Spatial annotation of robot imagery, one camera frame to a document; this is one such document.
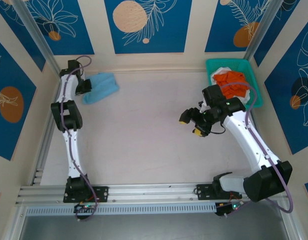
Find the white table surface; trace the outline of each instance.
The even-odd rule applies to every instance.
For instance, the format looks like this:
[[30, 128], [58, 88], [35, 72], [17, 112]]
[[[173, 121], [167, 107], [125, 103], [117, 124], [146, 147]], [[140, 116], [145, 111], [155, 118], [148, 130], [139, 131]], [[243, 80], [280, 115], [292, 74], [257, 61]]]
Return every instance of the white table surface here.
[[[249, 163], [229, 131], [206, 138], [194, 124], [179, 124], [197, 107], [207, 87], [205, 72], [121, 73], [120, 90], [92, 105], [75, 99], [83, 118], [82, 156], [92, 184], [210, 182]], [[216, 124], [213, 131], [222, 128]], [[63, 136], [55, 128], [41, 185], [65, 185], [68, 163]]]

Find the cream wall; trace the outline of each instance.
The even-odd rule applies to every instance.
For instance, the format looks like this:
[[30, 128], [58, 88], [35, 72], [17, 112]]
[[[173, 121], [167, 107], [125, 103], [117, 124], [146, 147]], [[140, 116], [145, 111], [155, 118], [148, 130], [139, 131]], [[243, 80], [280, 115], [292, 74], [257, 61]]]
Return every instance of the cream wall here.
[[49, 105], [58, 86], [58, 78], [48, 64], [41, 73], [0, 14], [0, 43], [36, 86], [12, 161], [0, 157], [0, 238], [15, 204], [19, 187], [27, 185], [35, 168]]
[[282, 161], [289, 161], [293, 173], [288, 184], [295, 202], [295, 212], [308, 235], [308, 147], [292, 155], [278, 117], [265, 88], [264, 82], [308, 22], [308, 0], [300, 0], [298, 6], [280, 32], [273, 46], [257, 68], [251, 61], [264, 100], [261, 108], [254, 110], [256, 123], [262, 137]]
[[[241, 52], [204, 53], [218, 0], [192, 0], [184, 53], [119, 54], [114, 52], [104, 0], [78, 0], [95, 52], [89, 72], [135, 70], [205, 70], [210, 58], [242, 58]], [[55, 56], [62, 68], [73, 56]]]

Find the white cloth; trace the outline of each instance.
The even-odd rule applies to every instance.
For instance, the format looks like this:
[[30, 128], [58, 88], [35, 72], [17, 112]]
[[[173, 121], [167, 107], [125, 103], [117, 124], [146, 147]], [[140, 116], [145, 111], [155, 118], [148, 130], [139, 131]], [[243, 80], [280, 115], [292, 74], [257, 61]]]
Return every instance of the white cloth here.
[[[214, 75], [216, 74], [225, 74], [227, 72], [231, 71], [231, 69], [229, 67], [220, 67], [217, 69], [217, 71], [213, 72], [210, 75], [210, 79], [212, 81], [212, 85], [217, 84], [216, 80], [214, 79]], [[250, 90], [246, 91], [246, 96], [245, 97], [241, 97], [241, 96], [234, 96], [234, 97], [238, 97], [238, 99], [243, 103], [243, 104], [247, 104], [248, 101], [250, 100]]]

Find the plastic basket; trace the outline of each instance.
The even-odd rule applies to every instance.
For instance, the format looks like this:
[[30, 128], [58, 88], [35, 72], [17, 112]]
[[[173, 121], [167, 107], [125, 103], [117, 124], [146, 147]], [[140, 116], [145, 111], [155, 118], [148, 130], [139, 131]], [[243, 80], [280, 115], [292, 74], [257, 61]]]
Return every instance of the plastic basket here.
[[[252, 67], [250, 66], [250, 63], [246, 59], [239, 59], [239, 58], [208, 59], [206, 61], [206, 67], [207, 67], [209, 85], [212, 84], [210, 75], [220, 67], [229, 67], [232, 71], [243, 73], [246, 77], [246, 81], [249, 83], [250, 86], [254, 87], [254, 89], [257, 92], [257, 100], [254, 104], [254, 108], [259, 108], [263, 105], [263, 99], [262, 99], [262, 96], [260, 95], [259, 88], [256, 83], [255, 75], [253, 73]], [[253, 103], [254, 98], [255, 98], [255, 94], [251, 90], [250, 100], [246, 104], [247, 109], [249, 109], [250, 105]]]

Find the blue towel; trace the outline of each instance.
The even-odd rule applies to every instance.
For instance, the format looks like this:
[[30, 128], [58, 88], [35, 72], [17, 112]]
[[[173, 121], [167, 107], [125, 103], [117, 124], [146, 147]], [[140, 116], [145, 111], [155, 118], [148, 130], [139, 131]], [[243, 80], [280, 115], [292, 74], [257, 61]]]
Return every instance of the blue towel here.
[[89, 77], [92, 90], [83, 97], [83, 104], [93, 104], [118, 91], [113, 73], [99, 73]]

